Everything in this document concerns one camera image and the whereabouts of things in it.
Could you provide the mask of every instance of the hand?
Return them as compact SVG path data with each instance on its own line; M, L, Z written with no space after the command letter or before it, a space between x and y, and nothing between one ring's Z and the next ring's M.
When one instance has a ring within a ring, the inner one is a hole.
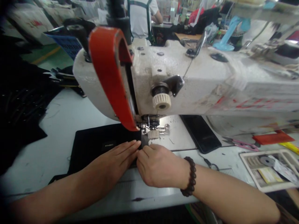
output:
M137 158L138 170L148 186L187 188L190 165L167 148L156 144L144 146Z
M80 190L94 202L105 197L137 157L140 144L136 140L122 143L92 161L80 171Z

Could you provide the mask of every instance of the white sewing machine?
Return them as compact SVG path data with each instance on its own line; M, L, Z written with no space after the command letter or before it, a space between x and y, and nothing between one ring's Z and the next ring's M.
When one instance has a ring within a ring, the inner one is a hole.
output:
M81 49L73 72L91 102L131 131L156 130L160 118L174 114L207 115L223 136L299 124L299 80L269 70L289 71L272 62L282 40L239 52L204 41L187 50L179 41L153 47L135 38L127 47L119 29L97 27L89 37L92 63ZM297 75L298 64L291 70Z

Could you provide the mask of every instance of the green floor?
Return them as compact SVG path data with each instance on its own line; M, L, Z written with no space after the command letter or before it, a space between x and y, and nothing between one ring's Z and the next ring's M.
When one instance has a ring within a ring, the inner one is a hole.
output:
M21 57L30 63L34 63L40 58L45 57L45 55L48 55L53 50L57 49L57 47L59 47L57 44L46 45L41 49L32 50L31 54L23 54ZM62 48L60 48L54 54L37 63L37 66L47 70L56 67L63 69L67 66L73 65L73 63L74 61L71 59L71 57Z

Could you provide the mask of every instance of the person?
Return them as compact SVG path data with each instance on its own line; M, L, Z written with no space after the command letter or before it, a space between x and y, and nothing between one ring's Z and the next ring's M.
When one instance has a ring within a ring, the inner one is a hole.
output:
M14 201L10 208L21 223L53 223L105 197L135 158L148 186L187 188L187 160L161 145L138 150L140 145L136 140L120 144L83 170ZM280 210L267 195L216 170L196 165L194 187L193 195L225 223L277 223L280 219Z
M133 38L152 39L152 23L163 23L163 17L156 0L125 0L124 8L130 17L131 34Z

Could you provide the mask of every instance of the beaded bracelet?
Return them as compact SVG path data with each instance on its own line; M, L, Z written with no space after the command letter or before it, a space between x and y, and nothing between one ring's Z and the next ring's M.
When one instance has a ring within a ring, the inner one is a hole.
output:
M184 158L185 160L187 160L190 163L190 178L189 178L189 184L188 187L185 190L181 189L182 194L185 197L189 197L192 195L193 191L194 191L194 185L196 184L195 178L196 178L196 168L195 168L195 163L193 161L193 159L191 159L190 157L186 156Z

